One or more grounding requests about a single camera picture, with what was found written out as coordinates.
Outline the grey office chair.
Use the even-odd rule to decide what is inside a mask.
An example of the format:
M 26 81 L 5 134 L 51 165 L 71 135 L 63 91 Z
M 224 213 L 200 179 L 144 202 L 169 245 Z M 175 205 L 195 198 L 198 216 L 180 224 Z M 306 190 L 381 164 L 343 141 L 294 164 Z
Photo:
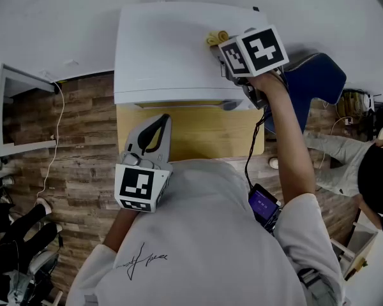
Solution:
M 54 285 L 51 275 L 58 262 L 58 253 L 43 251 L 29 264 L 27 273 L 12 271 L 7 306 L 41 306 Z

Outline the white wooden crate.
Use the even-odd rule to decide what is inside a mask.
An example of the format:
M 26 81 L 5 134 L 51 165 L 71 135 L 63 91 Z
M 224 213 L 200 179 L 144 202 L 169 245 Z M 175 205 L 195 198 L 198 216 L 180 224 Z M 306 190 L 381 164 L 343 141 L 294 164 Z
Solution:
M 367 256 L 378 235 L 377 231 L 357 222 L 353 223 L 353 227 L 347 246 L 333 238 L 331 239 L 345 281 L 348 281 L 362 268 L 368 266 Z

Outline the black device with purple screen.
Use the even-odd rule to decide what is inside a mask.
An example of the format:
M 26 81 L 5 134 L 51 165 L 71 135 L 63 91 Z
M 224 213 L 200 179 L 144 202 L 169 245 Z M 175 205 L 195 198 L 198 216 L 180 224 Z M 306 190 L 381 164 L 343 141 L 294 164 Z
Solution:
M 260 184 L 250 190 L 248 203 L 256 221 L 271 233 L 281 212 L 281 203 Z

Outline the yellow cloth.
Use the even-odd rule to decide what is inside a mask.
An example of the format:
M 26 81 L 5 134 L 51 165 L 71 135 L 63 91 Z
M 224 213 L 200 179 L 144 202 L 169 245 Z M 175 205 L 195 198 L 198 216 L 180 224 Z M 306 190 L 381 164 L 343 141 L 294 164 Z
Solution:
M 219 44 L 229 40 L 229 34 L 226 31 L 211 31 L 206 37 L 206 43 L 212 46 L 218 46 Z

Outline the person's left forearm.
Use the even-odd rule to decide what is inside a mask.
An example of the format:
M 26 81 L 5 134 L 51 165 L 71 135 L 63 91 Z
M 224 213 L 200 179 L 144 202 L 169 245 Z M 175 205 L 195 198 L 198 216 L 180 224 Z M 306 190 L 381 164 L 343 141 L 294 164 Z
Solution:
M 138 211 L 122 208 L 117 213 L 117 216 L 103 241 L 103 245 L 106 245 L 114 252 L 118 252 L 138 214 Z

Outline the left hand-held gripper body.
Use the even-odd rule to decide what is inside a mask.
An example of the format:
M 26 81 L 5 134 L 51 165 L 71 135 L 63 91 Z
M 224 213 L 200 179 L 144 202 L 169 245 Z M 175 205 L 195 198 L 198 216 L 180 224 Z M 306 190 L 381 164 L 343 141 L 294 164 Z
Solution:
M 166 190 L 173 167 L 124 152 L 116 164 L 114 197 L 121 208 L 153 213 Z

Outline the white appliance box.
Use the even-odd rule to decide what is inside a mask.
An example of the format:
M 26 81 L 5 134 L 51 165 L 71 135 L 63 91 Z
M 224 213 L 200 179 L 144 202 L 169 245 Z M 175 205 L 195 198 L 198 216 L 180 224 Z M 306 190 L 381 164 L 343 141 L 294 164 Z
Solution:
M 225 110 L 253 108 L 243 89 L 225 78 L 206 38 L 211 31 L 233 36 L 267 25 L 261 11 L 223 4 L 125 6 L 117 33 L 115 104 L 217 101 Z

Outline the person's right forearm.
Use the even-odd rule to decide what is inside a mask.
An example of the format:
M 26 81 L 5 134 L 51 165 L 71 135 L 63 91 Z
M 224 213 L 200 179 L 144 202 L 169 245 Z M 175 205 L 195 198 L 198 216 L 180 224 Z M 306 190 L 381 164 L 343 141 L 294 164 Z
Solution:
M 315 192 L 315 173 L 290 96 L 282 82 L 270 73 L 250 78 L 271 107 L 277 142 L 278 171 L 284 203 Z

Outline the person's white shirt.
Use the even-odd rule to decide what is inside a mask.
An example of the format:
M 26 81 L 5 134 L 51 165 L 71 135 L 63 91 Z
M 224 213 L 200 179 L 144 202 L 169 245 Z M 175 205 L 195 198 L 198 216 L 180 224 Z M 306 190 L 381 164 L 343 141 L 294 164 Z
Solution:
M 244 180 L 219 161 L 174 165 L 154 213 L 139 214 L 118 252 L 97 245 L 66 306 L 340 306 L 343 277 L 316 197 L 282 210 L 272 233 Z

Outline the brown cardboard box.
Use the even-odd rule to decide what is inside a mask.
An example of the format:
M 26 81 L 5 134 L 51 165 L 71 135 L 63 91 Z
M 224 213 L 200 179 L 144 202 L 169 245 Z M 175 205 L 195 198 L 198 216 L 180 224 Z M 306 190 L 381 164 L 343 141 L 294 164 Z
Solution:
M 361 91 L 345 90 L 336 105 L 340 117 L 360 117 L 365 113 L 364 93 Z

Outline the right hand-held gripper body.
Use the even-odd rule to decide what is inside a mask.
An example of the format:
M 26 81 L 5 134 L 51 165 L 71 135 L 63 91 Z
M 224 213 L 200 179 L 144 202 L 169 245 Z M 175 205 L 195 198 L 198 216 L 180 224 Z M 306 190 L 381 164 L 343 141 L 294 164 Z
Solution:
M 234 36 L 218 45 L 224 58 L 225 78 L 242 87 L 246 97 L 258 110 L 267 105 L 266 97 L 257 94 L 249 78 L 267 73 L 276 63 L 286 65 L 288 55 L 275 26 L 258 29 L 253 36 Z

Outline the blue chair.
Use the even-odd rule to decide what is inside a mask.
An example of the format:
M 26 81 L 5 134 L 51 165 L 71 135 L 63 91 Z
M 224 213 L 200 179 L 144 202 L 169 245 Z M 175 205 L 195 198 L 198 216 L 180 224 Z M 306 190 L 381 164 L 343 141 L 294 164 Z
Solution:
M 336 104 L 342 94 L 346 74 L 330 56 L 317 52 L 284 66 L 276 63 L 266 68 L 280 76 L 289 93 L 301 130 L 306 126 L 312 99 Z

